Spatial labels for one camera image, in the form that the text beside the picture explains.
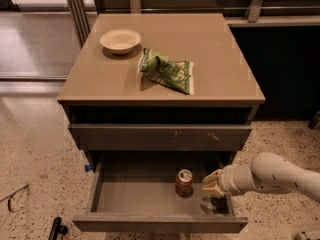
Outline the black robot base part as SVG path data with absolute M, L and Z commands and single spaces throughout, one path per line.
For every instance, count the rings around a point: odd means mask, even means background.
M 51 231 L 48 240 L 57 240 L 59 234 L 66 235 L 68 233 L 68 227 L 62 224 L 62 218 L 56 217 L 53 220 Z

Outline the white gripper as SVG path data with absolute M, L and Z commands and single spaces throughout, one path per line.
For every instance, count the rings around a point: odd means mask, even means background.
M 203 187 L 202 190 L 210 194 L 213 198 L 222 198 L 225 194 L 228 194 L 230 196 L 236 196 L 240 195 L 241 191 L 237 187 L 235 180 L 234 180 L 234 174 L 235 172 L 235 166 L 234 165 L 228 165 L 224 167 L 222 170 L 217 169 L 211 174 L 207 175 L 202 182 L 204 184 L 213 184 L 216 185 L 218 183 L 218 186 L 214 187 Z

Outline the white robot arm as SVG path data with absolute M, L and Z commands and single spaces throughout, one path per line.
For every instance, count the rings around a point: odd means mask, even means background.
M 215 198 L 247 192 L 282 194 L 297 191 L 320 203 L 320 174 L 270 152 L 255 155 L 248 164 L 217 169 L 202 183 L 202 190 Z

